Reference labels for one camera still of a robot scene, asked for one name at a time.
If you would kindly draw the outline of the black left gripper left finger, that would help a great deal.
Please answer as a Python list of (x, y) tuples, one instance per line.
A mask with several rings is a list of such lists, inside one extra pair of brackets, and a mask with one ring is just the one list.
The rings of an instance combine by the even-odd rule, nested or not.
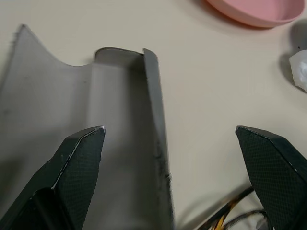
[(82, 230), (105, 134), (95, 126), (66, 137), (0, 219), (0, 230)]

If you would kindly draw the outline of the tortoiseshell glasses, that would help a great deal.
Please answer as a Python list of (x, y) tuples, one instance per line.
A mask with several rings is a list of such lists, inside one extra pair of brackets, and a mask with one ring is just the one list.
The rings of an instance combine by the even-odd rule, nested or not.
[(254, 189), (251, 186), (246, 188), (195, 230), (275, 230), (263, 208), (235, 214), (238, 204), (252, 193)]

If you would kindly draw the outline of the pink plate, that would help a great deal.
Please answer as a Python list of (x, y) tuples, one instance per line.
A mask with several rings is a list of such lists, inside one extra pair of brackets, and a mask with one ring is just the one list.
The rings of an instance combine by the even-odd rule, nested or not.
[(305, 0), (205, 0), (217, 11), (240, 23), (274, 28), (290, 23), (304, 12)]

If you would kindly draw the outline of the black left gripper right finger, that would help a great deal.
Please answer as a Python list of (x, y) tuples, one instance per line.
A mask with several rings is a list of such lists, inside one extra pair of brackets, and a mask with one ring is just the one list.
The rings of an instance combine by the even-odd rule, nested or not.
[(236, 135), (250, 183), (275, 230), (307, 230), (307, 159), (266, 130), (237, 126)]

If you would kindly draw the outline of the grey open glasses case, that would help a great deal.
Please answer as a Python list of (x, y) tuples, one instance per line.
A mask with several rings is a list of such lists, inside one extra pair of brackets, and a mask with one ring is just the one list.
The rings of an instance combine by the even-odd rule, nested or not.
[(105, 47), (71, 66), (26, 25), (0, 81), (0, 219), (66, 137), (95, 126), (106, 134), (82, 230), (174, 230), (156, 54)]

